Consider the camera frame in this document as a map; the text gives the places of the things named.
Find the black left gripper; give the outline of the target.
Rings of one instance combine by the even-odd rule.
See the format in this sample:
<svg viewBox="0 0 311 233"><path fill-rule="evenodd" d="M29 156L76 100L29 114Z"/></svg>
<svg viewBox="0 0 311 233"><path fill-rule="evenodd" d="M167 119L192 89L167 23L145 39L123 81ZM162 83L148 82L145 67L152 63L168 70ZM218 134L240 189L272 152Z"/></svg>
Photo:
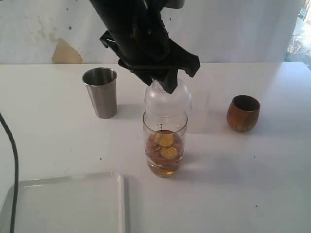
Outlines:
<svg viewBox="0 0 311 233"><path fill-rule="evenodd" d="M100 41L118 56L121 67L135 74L146 85L156 80L168 94L172 94L178 86L179 69L194 77L200 68L198 56L169 38L159 16L134 16L130 29L128 33L107 30Z"/></svg>

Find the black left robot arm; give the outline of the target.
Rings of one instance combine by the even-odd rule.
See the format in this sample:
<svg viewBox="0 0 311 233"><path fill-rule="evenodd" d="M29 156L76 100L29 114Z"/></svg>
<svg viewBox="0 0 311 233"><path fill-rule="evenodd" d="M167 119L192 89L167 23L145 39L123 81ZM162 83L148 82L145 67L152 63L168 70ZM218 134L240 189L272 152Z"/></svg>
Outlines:
<svg viewBox="0 0 311 233"><path fill-rule="evenodd" d="M118 64L145 84L158 81L171 94L177 74L184 70L194 77L200 68L198 56L169 38L161 19L163 8L180 9L182 0L92 0L106 26L100 41L118 56Z"/></svg>

